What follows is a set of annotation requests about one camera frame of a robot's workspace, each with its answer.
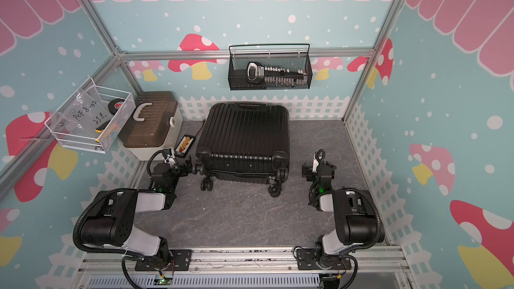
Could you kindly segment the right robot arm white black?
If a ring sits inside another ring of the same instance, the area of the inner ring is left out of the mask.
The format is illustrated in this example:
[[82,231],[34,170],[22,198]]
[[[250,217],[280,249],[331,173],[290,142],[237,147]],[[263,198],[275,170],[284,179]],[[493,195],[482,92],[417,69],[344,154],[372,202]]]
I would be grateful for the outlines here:
[[325,151],[314,152],[313,164],[302,165],[302,176],[311,182],[309,205],[333,214],[335,228],[321,235],[314,248],[295,248],[302,270],[348,268],[348,254],[367,250],[385,240],[384,224],[371,193],[353,187],[334,189],[336,166],[325,160]]

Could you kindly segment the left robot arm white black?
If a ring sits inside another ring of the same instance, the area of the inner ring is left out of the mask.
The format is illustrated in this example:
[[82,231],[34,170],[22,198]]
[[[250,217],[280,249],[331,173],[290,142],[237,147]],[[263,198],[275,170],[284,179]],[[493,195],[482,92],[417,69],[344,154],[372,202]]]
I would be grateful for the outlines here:
[[78,218],[73,231],[75,246],[88,253],[122,254],[155,270],[170,267],[175,258],[167,240],[134,226],[137,213],[164,211],[177,198],[178,181],[193,171],[191,159],[180,164],[171,149],[156,152],[165,158],[152,169],[148,189],[119,188],[100,191]]

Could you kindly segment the black hard-shell suitcase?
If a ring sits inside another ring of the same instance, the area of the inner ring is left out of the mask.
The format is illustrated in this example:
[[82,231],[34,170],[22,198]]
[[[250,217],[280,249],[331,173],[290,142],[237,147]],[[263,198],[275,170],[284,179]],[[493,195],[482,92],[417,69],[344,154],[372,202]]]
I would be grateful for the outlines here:
[[214,104],[195,156],[203,191],[211,191],[219,179],[265,184],[270,196],[278,197],[289,176],[289,111],[255,102]]

